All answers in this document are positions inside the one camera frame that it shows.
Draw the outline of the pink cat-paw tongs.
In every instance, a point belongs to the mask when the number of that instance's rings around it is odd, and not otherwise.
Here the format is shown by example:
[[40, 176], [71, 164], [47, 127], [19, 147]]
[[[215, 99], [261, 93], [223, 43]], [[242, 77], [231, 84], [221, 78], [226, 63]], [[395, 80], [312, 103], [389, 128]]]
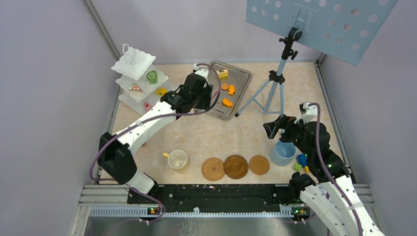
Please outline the pink cat-paw tongs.
[[211, 105], [216, 104], [218, 102], [220, 92], [221, 92], [220, 87], [213, 89], [212, 95], [211, 95]]

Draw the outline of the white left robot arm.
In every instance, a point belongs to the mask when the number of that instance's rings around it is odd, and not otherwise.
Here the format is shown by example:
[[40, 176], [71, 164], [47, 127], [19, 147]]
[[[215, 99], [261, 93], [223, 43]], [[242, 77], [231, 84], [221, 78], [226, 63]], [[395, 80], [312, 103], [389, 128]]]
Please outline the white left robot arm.
[[138, 170], [134, 154], [164, 126], [191, 116], [193, 109], [200, 114], [211, 108], [213, 85], [206, 76], [198, 73], [187, 75], [185, 82], [176, 90], [165, 93], [156, 104], [127, 128], [112, 135], [105, 133], [100, 138], [96, 161], [114, 181], [139, 191], [145, 203], [157, 199], [158, 191], [154, 179]]

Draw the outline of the pink cake slice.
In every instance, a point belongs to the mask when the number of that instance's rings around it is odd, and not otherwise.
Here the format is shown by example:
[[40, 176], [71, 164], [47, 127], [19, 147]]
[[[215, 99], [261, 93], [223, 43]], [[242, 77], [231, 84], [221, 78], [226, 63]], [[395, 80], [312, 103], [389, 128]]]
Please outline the pink cake slice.
[[144, 102], [143, 106], [146, 111], [150, 111], [152, 109], [152, 105], [149, 102]]

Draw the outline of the yellow cake wedge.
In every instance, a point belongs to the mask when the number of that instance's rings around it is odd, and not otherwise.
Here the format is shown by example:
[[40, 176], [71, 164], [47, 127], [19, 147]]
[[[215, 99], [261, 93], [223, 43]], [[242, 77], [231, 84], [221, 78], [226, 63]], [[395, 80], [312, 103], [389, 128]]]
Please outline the yellow cake wedge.
[[154, 93], [158, 96], [163, 96], [167, 92], [168, 90], [165, 87], [161, 87], [161, 88], [156, 89]]

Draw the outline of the green swirl roll cake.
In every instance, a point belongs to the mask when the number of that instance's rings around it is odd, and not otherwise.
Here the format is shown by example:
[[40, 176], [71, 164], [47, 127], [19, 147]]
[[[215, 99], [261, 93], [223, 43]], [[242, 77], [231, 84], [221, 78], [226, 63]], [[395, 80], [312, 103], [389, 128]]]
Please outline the green swirl roll cake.
[[146, 79], [147, 79], [147, 82], [151, 85], [157, 84], [158, 83], [158, 74], [157, 74], [156, 70], [149, 71], [146, 74]]

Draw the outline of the white strawberry cake slice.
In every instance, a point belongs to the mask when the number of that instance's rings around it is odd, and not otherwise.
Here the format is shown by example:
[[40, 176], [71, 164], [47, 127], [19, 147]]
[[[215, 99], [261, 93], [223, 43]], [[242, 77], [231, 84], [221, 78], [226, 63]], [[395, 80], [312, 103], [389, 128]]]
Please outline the white strawberry cake slice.
[[136, 83], [133, 83], [129, 86], [128, 93], [131, 96], [135, 96], [135, 97], [143, 97], [144, 96], [144, 91]]

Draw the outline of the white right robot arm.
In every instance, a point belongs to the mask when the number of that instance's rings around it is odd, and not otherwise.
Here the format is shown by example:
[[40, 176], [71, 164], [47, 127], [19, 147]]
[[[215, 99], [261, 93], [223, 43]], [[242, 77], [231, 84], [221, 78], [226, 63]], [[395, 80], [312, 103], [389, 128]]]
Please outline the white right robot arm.
[[343, 160], [329, 145], [327, 127], [280, 115], [263, 124], [269, 139], [282, 129], [280, 141], [291, 143], [307, 157], [307, 166], [317, 179], [296, 173], [289, 181], [288, 195], [295, 203], [307, 204], [333, 236], [382, 236], [354, 188]]

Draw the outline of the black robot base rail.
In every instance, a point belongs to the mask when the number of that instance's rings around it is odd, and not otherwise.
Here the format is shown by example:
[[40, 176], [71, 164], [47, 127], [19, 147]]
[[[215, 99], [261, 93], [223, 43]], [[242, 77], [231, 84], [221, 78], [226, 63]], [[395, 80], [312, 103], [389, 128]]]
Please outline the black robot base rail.
[[153, 204], [159, 200], [167, 213], [261, 213], [279, 212], [284, 206], [300, 206], [285, 184], [165, 184], [154, 187], [148, 197], [130, 190], [127, 203]]

